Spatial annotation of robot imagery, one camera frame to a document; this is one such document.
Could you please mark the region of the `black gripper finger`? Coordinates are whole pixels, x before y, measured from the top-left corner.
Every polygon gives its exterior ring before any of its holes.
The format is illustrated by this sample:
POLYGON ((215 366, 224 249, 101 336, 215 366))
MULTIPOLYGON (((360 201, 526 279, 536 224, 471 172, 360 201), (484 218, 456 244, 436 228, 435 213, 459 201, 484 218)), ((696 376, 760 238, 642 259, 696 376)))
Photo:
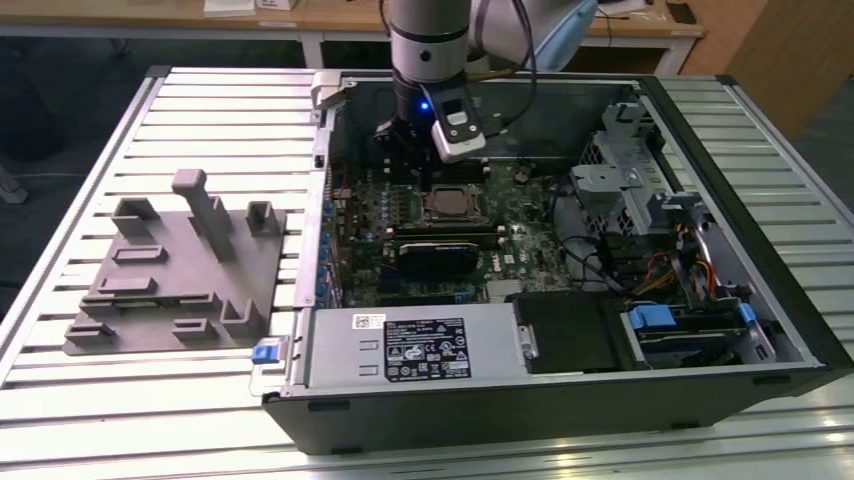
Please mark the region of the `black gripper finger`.
POLYGON ((378 126, 374 140, 384 152, 384 168, 396 184, 416 185, 430 192, 432 179, 432 146, 423 132, 400 118, 378 126))

